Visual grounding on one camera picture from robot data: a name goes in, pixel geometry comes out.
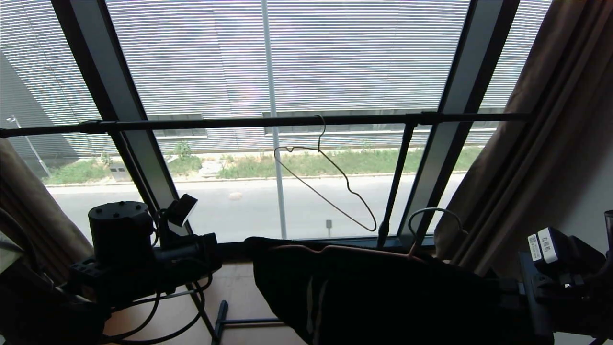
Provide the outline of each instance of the black cylindrical motor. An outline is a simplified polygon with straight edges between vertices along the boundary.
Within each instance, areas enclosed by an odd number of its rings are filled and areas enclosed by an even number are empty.
[[[120,201],[89,211],[89,226],[98,263],[108,267],[134,267],[153,262],[153,219],[147,205]]]

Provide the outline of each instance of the louvered wall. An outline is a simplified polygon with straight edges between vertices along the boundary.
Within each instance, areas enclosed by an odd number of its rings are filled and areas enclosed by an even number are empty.
[[[268,2],[279,111],[436,107],[468,0]],[[148,115],[205,118],[269,111],[260,1],[108,1],[132,77]],[[503,107],[524,65],[549,1],[522,1],[484,107]],[[46,1],[2,0],[2,52],[44,110],[36,125],[99,118]],[[114,152],[107,136],[66,135],[77,155]],[[425,143],[417,134],[413,144]],[[468,142],[485,143],[487,132]],[[397,134],[330,134],[331,147],[397,145]],[[160,139],[170,151],[178,139]],[[313,141],[281,138],[282,144]],[[193,150],[272,146],[263,128],[210,129]],[[61,150],[51,140],[41,154]],[[20,149],[23,155],[31,150]]]

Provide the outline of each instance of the curb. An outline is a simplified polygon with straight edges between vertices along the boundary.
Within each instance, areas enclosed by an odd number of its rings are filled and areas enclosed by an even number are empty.
[[[452,174],[465,174],[467,173],[467,170],[461,170],[461,171],[454,171],[452,172]],[[411,175],[416,175],[416,172],[405,172],[402,174],[402,176],[411,176]],[[380,172],[380,173],[373,173],[373,174],[352,174],[352,175],[347,175],[347,177],[382,177],[382,176],[393,176],[394,174],[392,172]],[[284,176],[285,178],[288,179],[295,179],[294,176]],[[340,178],[343,177],[343,175],[323,175],[323,176],[300,176],[301,179],[305,179],[305,180],[313,180],[313,179],[334,179],[334,178]],[[276,177],[244,177],[241,179],[215,179],[215,178],[209,178],[209,179],[194,179],[194,180],[181,180],[181,181],[174,181],[175,185],[176,184],[190,184],[190,183],[196,183],[196,182],[228,182],[228,181],[234,181],[234,182],[240,182],[240,181],[266,181],[266,180],[275,180]],[[63,185],[45,185],[46,188],[64,188],[64,187],[100,187],[100,186],[114,186],[114,185],[133,185],[134,182],[129,181],[129,182],[113,182],[113,183],[109,183],[109,184],[97,184],[97,183],[92,183],[92,184],[63,184]]]

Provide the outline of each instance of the hanger hook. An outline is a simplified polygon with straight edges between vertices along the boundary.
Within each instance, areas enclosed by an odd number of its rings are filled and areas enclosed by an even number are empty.
[[[317,152],[321,152],[321,137],[323,137],[326,133],[326,121],[324,120],[324,117],[319,114],[316,114],[315,116],[319,117],[321,119],[321,122],[324,124],[324,130],[321,131],[321,134],[317,139]]]

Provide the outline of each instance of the wooden floor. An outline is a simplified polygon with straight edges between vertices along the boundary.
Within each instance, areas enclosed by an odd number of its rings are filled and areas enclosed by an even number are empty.
[[[228,319],[254,319],[274,317],[268,304],[260,294],[253,279],[250,263],[231,264],[222,267],[213,275],[213,283],[205,292],[206,311],[214,324],[219,304],[222,300],[229,303]],[[105,325],[105,334],[114,335],[138,327],[147,318],[152,303],[132,307],[115,313]],[[151,323],[130,339],[151,339],[172,333],[196,315],[196,307],[189,296],[162,300]],[[199,320],[184,334],[161,344],[210,344],[211,337]],[[222,345],[270,345],[304,344],[289,327],[226,328],[221,340]]]

